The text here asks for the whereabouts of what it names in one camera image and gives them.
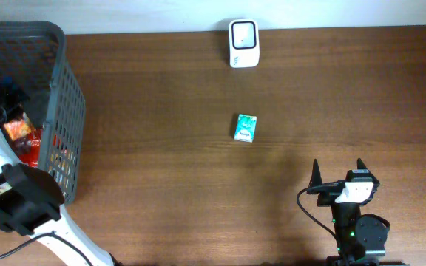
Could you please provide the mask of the red candy bag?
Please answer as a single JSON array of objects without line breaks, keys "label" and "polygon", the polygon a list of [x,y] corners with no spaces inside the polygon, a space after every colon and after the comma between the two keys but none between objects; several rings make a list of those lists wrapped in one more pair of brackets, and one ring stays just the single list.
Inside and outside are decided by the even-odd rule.
[{"label": "red candy bag", "polygon": [[15,153],[24,164],[38,167],[43,129],[36,129],[14,141]]}]

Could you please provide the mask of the green tissue pack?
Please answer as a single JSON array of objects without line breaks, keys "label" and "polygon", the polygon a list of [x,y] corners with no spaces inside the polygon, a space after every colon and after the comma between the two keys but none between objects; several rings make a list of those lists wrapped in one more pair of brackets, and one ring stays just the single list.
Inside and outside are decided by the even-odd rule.
[{"label": "green tissue pack", "polygon": [[257,117],[239,114],[234,132],[234,140],[252,143],[254,140]]}]

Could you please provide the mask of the orange tissue pack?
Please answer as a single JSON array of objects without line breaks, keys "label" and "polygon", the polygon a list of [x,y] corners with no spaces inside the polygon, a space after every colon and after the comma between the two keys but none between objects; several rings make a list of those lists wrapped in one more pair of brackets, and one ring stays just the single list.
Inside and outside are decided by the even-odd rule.
[{"label": "orange tissue pack", "polygon": [[25,137],[33,131],[31,123],[27,122],[24,118],[11,120],[5,123],[3,127],[11,140]]}]

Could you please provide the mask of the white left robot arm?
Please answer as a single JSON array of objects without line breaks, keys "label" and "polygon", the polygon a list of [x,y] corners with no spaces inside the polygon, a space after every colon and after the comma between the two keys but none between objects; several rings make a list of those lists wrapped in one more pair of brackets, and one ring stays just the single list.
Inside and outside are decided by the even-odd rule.
[{"label": "white left robot arm", "polygon": [[[4,87],[0,85],[0,94]],[[66,265],[117,265],[73,221],[58,183],[49,173],[23,164],[0,128],[0,230],[28,238],[0,255],[6,258],[40,242]]]}]

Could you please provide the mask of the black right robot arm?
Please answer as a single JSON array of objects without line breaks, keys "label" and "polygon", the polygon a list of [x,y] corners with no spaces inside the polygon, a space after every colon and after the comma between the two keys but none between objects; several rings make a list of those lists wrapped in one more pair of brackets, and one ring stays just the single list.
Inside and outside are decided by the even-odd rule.
[{"label": "black right robot arm", "polygon": [[329,256],[327,265],[378,265],[385,255],[390,223],[374,214],[363,214],[380,186],[361,159],[345,179],[324,183],[318,161],[313,162],[311,179],[305,192],[317,195],[319,207],[329,207],[337,242],[337,256]]}]

